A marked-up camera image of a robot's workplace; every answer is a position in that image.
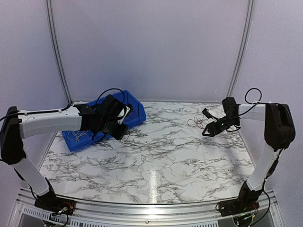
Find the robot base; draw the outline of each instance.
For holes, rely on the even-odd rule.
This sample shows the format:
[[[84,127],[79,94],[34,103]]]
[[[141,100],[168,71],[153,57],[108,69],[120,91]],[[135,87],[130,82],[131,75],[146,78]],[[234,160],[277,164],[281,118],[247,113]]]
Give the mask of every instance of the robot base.
[[[239,204],[238,199],[221,201],[218,203],[218,207],[219,207],[218,211],[221,213],[222,217],[225,217],[229,215],[236,215],[239,213],[248,212],[251,210],[255,210],[255,207],[257,209],[260,207],[258,202],[254,202],[249,206],[247,206],[245,209],[240,210],[238,204]]]
[[[75,209],[75,201],[74,200],[69,200],[69,199],[66,199],[66,198],[56,197],[56,202],[58,204],[60,204],[58,206],[58,208],[60,208],[60,209],[64,208],[66,205],[68,205],[68,206],[71,205],[71,206],[69,206],[70,208],[65,213],[68,214],[68,215],[72,215],[74,213],[74,209]],[[35,201],[35,207],[38,207],[38,208],[41,208],[41,209],[44,209],[44,210],[53,211],[53,212],[58,211],[57,208],[50,208],[50,207],[44,206],[39,200]]]

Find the white marble tabletop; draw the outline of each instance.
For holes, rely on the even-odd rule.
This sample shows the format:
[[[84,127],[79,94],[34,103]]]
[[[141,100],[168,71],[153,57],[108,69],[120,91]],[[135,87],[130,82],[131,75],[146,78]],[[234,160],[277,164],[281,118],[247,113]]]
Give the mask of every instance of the white marble tabletop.
[[[122,141],[109,139],[71,153],[57,134],[40,170],[57,194],[166,204],[238,195],[254,170],[239,134],[203,137],[202,129],[187,124],[205,107],[224,116],[220,104],[142,104],[147,121]]]

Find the white wall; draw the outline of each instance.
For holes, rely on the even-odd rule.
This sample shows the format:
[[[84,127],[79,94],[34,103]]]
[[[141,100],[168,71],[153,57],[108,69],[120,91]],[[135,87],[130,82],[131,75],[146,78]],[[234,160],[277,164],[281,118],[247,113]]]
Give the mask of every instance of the white wall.
[[[13,105],[26,110],[66,105],[46,19],[44,1],[1,1],[0,116]],[[24,140],[35,164],[49,139],[45,134]],[[20,184],[13,168],[0,162],[0,227],[7,226]]]
[[[256,2],[250,39],[234,92],[237,102],[243,103],[246,91],[258,87],[263,92],[262,101],[290,106],[296,138],[282,153],[269,182],[287,227],[301,227],[303,223],[302,22],[303,1]],[[245,143],[257,161],[264,141],[264,126],[250,120],[243,120],[241,126]]]
[[[75,100],[128,89],[140,100],[218,101],[227,93],[247,1],[53,1]]]

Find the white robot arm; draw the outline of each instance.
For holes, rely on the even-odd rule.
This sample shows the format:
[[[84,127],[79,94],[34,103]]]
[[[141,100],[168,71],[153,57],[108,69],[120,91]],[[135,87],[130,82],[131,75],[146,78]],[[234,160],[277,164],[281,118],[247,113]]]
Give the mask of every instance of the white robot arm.
[[[207,118],[214,119],[203,131],[204,136],[214,137],[231,126],[240,129],[240,119],[265,122],[264,150],[254,172],[243,183],[237,199],[218,203],[221,215],[228,216],[259,207],[258,198],[264,191],[265,181],[274,172],[281,152],[294,140],[295,129],[286,104],[256,102],[240,105],[233,97],[225,98],[222,104],[226,113],[223,118],[216,118],[207,109],[203,110]]]
[[[73,105],[62,110],[29,112],[10,107],[0,132],[2,161],[11,165],[36,192],[35,206],[47,210],[67,202],[74,206],[74,201],[56,197],[50,183],[26,156],[22,139],[47,132],[91,130],[94,135],[101,131],[120,140],[128,128],[123,120],[131,111],[130,105],[124,105],[112,95],[94,106]]]

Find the blue bin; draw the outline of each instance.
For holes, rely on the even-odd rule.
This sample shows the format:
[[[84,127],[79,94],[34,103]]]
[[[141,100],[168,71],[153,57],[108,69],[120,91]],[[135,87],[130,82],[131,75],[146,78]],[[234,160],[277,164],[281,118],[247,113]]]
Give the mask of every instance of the blue bin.
[[[133,128],[142,122],[146,121],[146,113],[144,111],[143,105],[127,90],[123,91],[125,94],[125,101],[124,104],[132,105],[133,111],[124,119],[123,123],[128,125],[128,128]],[[121,92],[117,92],[113,94],[113,96],[122,101],[123,100],[123,94]],[[98,103],[102,103],[104,98],[99,99]],[[96,100],[91,101],[87,103],[87,105],[94,105],[96,103]],[[81,133],[85,133],[82,136],[77,138],[75,135],[79,136]],[[62,131],[62,135],[65,139],[65,142],[70,150],[70,152],[79,151],[82,148],[88,147],[89,145],[93,144],[94,141],[98,141],[102,138],[104,135],[103,133],[99,132],[95,138],[94,141],[92,140],[93,133],[91,131]],[[104,139],[110,138],[111,135],[107,135]]]

